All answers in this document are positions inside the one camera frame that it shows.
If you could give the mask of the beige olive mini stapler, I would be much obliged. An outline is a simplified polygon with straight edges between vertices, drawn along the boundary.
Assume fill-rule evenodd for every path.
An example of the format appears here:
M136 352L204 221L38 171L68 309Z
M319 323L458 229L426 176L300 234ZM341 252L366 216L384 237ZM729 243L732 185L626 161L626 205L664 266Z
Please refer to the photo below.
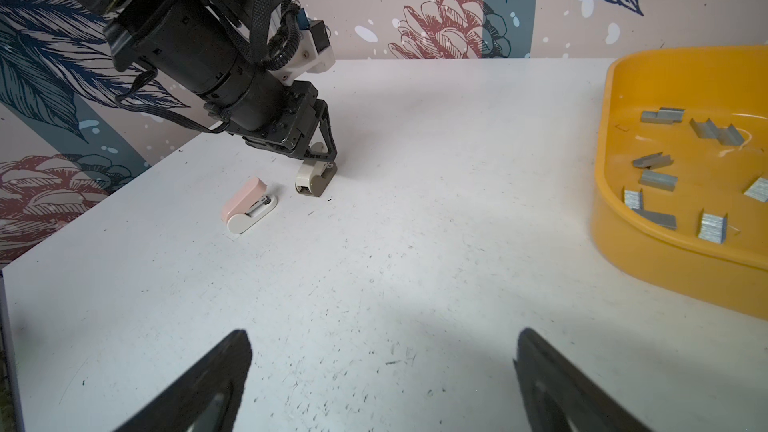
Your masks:
M300 195L321 197L337 171L335 162L304 160L296 176L296 192Z

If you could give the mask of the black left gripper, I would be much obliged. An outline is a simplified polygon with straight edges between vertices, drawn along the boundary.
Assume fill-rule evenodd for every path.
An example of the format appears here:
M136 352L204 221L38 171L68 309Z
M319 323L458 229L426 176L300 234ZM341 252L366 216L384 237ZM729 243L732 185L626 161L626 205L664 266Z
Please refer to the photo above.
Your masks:
M222 122L225 132L247 145L293 159L322 159L322 177L336 173L337 148L328 105L309 82L290 86L278 80L253 80L241 90L224 87L205 94L205 109ZM323 153L313 152L310 141L319 130Z

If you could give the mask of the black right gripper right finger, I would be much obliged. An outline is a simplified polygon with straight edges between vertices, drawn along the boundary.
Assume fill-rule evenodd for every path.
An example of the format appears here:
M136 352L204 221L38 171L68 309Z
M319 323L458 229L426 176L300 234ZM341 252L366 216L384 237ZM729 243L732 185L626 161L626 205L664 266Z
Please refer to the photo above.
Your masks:
M650 431L531 328L514 366L533 431Z

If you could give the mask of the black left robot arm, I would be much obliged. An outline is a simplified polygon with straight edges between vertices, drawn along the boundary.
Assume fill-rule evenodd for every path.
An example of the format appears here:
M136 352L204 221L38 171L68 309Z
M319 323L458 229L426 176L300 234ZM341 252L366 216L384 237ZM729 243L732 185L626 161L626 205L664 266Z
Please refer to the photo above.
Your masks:
M302 80L333 62L295 0L1 0L4 105L77 132L80 95L201 131L152 88L165 74L219 132L300 160L299 187L336 170L327 104Z

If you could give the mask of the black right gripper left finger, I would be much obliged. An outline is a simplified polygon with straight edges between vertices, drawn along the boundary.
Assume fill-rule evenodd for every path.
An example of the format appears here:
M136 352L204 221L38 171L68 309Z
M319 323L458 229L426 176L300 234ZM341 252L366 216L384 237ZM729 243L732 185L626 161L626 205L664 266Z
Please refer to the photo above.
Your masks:
M247 333L234 330L118 429L231 431L252 362Z

